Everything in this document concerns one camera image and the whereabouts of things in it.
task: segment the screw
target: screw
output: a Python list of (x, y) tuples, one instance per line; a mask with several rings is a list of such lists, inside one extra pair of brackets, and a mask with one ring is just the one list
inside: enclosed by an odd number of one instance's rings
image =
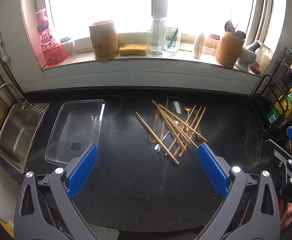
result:
[(61, 173), (63, 173), (64, 172), (64, 169), (63, 168), (57, 168), (56, 170), (55, 170), (55, 173), (56, 174), (61, 174)]
[(269, 172), (268, 172), (268, 171), (263, 171), (262, 174), (263, 174), (265, 177), (269, 177)]
[(231, 168), (234, 173), (240, 173), (240, 167), (234, 166)]
[(27, 178), (31, 178), (33, 175), (34, 175), (34, 173), (32, 171), (29, 171), (26, 173)]

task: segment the wooden chopstick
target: wooden chopstick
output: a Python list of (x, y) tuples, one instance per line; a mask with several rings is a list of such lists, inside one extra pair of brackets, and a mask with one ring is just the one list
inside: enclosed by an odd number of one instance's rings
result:
[[(198, 127), (199, 122), (200, 122), (200, 120), (202, 119), (205, 110), (206, 110), (206, 107), (204, 107), (203, 112), (202, 112), (202, 114), (200, 115), (197, 124), (195, 125), (195, 129)], [(181, 151), (181, 153), (179, 154), (179, 157), (181, 157), (181, 156), (183, 155), (183, 153), (184, 153), (184, 150)]]
[(176, 164), (179, 164), (179, 161), (171, 154), (171, 152), (167, 149), (167, 147), (163, 144), (163, 142), (158, 138), (156, 133), (153, 132), (153, 130), (148, 126), (148, 124), (144, 121), (144, 119), (136, 112), (139, 120), (143, 123), (143, 125), (148, 129), (150, 133), (153, 134), (153, 136), (156, 138), (158, 143), (165, 149), (165, 151), (169, 154), (169, 156), (174, 160)]
[(166, 116), (166, 118), (168, 119), (168, 121), (175, 127), (175, 129), (177, 130), (177, 132), (181, 133), (184, 137), (184, 139), (188, 142), (188, 143), (192, 143), (193, 145), (195, 145), (195, 147), (198, 148), (198, 146), (196, 145), (196, 143), (193, 142), (193, 140), (174, 122), (174, 120), (172, 118), (170, 118), (168, 116), (167, 113), (165, 113), (163, 111), (164, 115)]
[(163, 139), (163, 134), (164, 134), (164, 128), (165, 128), (165, 119), (163, 118), (163, 124), (162, 124), (162, 130), (160, 132), (160, 140)]
[[(193, 114), (193, 111), (194, 111), (195, 107), (196, 107), (196, 105), (194, 105), (193, 109), (191, 110), (190, 114), (188, 115), (188, 117), (186, 119), (186, 122), (188, 122), (188, 120), (190, 119), (191, 115)], [(176, 138), (174, 139), (174, 141), (172, 142), (172, 144), (170, 145), (170, 147), (168, 148), (168, 150), (171, 150), (172, 149), (172, 147), (174, 146), (175, 142), (176, 142)]]
[(183, 123), (185, 126), (187, 126), (190, 130), (192, 130), (194, 133), (198, 134), (201, 138), (203, 138), (205, 141), (207, 141), (203, 136), (201, 136), (196, 130), (194, 130), (192, 127), (190, 127), (187, 123), (185, 123), (182, 119), (180, 119), (178, 116), (174, 115), (171, 111), (169, 111), (166, 107), (162, 106), (161, 104), (158, 104), (162, 109), (164, 109), (167, 113), (169, 113), (173, 118)]
[[(191, 122), (191, 125), (190, 125), (191, 127), (193, 127), (194, 123), (196, 122), (196, 118), (198, 117), (201, 109), (202, 107), (200, 107), (199, 110), (197, 111), (197, 114), (195, 115), (193, 122)], [(174, 152), (174, 156), (176, 156), (180, 148), (181, 148), (180, 146), (177, 147), (176, 151)]]
[(173, 134), (175, 135), (175, 137), (177, 138), (178, 142), (180, 143), (180, 145), (183, 147), (184, 150), (186, 150), (185, 145), (182, 143), (182, 140), (179, 138), (179, 136), (177, 135), (177, 133), (175, 132), (174, 128), (172, 127), (172, 125), (170, 124), (169, 120), (167, 119), (167, 117), (165, 116), (165, 113), (163, 111), (163, 109), (161, 109), (154, 100), (152, 100), (152, 103), (157, 107), (157, 109), (159, 110), (160, 114), (163, 116), (163, 118), (166, 121), (166, 124), (169, 126), (170, 130), (173, 132)]

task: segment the hand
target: hand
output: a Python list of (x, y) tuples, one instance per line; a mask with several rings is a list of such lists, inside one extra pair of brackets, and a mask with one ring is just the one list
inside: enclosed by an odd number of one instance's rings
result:
[(282, 220), (280, 221), (280, 227), (282, 230), (285, 230), (290, 226), (291, 223), (292, 223), (292, 203), (288, 203), (285, 214), (282, 217)]

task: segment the clear plastic tray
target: clear plastic tray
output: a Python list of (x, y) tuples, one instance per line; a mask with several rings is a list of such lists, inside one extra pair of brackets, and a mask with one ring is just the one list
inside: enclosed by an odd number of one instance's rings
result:
[(50, 135), (45, 158), (66, 166), (90, 144), (98, 145), (105, 102), (70, 101), (62, 105)]

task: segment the knife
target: knife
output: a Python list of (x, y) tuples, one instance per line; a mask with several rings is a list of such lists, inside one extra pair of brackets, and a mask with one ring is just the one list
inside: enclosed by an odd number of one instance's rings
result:
[[(174, 106), (175, 106), (175, 110), (176, 110), (176, 113), (180, 119), (182, 118), (182, 112), (181, 112), (181, 108), (179, 107), (179, 103), (177, 101), (174, 102)], [(167, 135), (169, 134), (170, 130), (168, 130), (168, 132), (163, 136), (162, 138), (162, 142), (165, 140), (165, 138), (167, 137)], [(156, 144), (156, 146), (154, 147), (154, 150), (157, 151), (158, 150), (158, 147), (159, 147), (159, 144)]]

